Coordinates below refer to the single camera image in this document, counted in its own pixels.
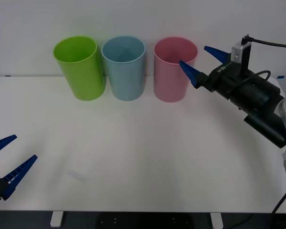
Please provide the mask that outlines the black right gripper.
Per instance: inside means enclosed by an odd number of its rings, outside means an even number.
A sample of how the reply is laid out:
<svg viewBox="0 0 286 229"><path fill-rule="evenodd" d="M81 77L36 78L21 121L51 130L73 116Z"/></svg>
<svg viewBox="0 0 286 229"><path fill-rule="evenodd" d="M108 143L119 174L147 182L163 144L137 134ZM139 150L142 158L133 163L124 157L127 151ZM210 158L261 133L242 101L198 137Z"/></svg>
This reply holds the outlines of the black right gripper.
<svg viewBox="0 0 286 229"><path fill-rule="evenodd" d="M195 89L204 86L206 81L206 89L208 91L216 91L225 99L230 99L233 91L255 77L255 74L250 70L243 70L241 64L230 62L231 53L226 53L210 46L205 46L204 50L222 63L209 76L185 62L179 61L181 69Z"/></svg>

